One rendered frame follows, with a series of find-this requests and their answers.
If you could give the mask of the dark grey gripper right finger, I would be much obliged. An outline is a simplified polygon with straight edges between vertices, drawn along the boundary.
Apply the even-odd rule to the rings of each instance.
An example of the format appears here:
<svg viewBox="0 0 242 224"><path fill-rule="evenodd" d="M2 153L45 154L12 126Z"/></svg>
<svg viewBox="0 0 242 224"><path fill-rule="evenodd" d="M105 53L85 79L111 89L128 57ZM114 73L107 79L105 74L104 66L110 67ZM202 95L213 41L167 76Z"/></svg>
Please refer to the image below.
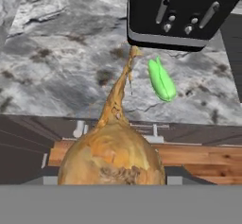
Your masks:
<svg viewBox="0 0 242 224"><path fill-rule="evenodd" d="M206 184L207 181L193 176L182 166L166 166L166 183L168 185L185 185L185 184Z"/></svg>

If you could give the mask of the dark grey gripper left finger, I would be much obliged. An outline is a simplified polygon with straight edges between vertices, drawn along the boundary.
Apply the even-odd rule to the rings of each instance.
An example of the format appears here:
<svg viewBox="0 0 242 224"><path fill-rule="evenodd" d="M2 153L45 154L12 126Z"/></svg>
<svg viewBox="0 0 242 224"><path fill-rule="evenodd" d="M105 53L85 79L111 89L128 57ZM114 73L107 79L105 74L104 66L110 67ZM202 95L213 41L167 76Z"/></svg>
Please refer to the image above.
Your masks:
<svg viewBox="0 0 242 224"><path fill-rule="evenodd" d="M47 166L41 170L34 178L26 184L33 185L57 185L59 168L57 166Z"/></svg>

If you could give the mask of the yellow-brown onion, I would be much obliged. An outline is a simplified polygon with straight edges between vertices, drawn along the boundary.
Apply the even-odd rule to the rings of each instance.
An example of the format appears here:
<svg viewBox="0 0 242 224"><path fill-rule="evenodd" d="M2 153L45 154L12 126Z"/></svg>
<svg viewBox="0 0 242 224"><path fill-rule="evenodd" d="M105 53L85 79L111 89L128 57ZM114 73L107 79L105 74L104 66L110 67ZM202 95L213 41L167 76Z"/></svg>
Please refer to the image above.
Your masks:
<svg viewBox="0 0 242 224"><path fill-rule="evenodd" d="M132 61L142 54L133 46L119 79L106 99L95 127L67 150L59 169L59 185L164 185L159 151L134 129L122 100Z"/></svg>

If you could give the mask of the black toaster with silver levers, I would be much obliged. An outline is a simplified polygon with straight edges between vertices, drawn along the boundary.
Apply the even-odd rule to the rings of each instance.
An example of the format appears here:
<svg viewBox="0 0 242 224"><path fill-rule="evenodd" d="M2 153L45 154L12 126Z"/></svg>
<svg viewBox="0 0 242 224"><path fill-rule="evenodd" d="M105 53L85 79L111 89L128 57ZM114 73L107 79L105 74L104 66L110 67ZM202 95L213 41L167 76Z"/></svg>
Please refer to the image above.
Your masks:
<svg viewBox="0 0 242 224"><path fill-rule="evenodd" d="M198 52L214 37L239 0L128 0L132 45Z"/></svg>

